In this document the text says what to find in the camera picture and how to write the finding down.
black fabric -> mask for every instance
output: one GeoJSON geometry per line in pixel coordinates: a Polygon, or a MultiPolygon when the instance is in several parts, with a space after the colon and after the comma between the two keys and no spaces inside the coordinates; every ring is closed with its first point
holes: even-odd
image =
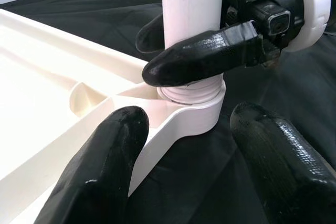
{"type": "MultiPolygon", "coordinates": [[[[150,60],[135,48],[161,0],[19,0],[0,8],[150,60]]],[[[336,37],[283,54],[279,65],[224,74],[227,93],[218,124],[177,141],[131,196],[129,223],[267,223],[245,161],[229,131],[240,102],[261,104],[289,119],[336,168],[336,37]]]]}

